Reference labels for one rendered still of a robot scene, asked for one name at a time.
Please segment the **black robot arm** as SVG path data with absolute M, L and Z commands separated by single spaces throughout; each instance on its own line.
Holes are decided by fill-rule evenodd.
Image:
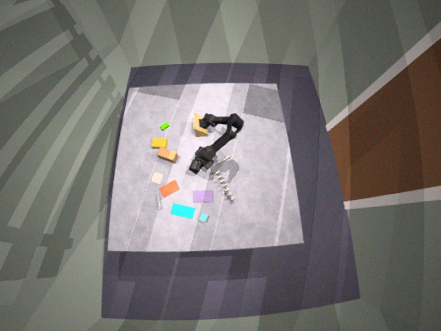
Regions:
M 193 159 L 189 166 L 189 169 L 195 172 L 199 171 L 200 166 L 210 169 L 214 164 L 213 157 L 216 155 L 216 152 L 231 139 L 234 139 L 236 134 L 241 131 L 244 125 L 244 120 L 237 113 L 231 114 L 230 117 L 216 117 L 212 114 L 206 113 L 204 118 L 198 119 L 198 121 L 199 126 L 202 128 L 207 128 L 209 125 L 216 127 L 217 124 L 227 124 L 227 126 L 225 133 L 221 135 L 211 146 L 206 146 L 205 148 L 200 146 L 195 152 L 196 158 Z M 236 131 L 231 130 L 232 126 L 237 128 Z

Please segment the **teal cube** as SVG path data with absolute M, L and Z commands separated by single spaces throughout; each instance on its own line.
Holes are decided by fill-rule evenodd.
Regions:
M 202 214 L 201 214 L 199 220 L 202 221 L 202 222 L 205 222 L 206 219 L 208 218 L 208 216 L 209 216 L 209 215 L 207 215 L 207 214 L 205 214 L 205 213 L 202 212 Z

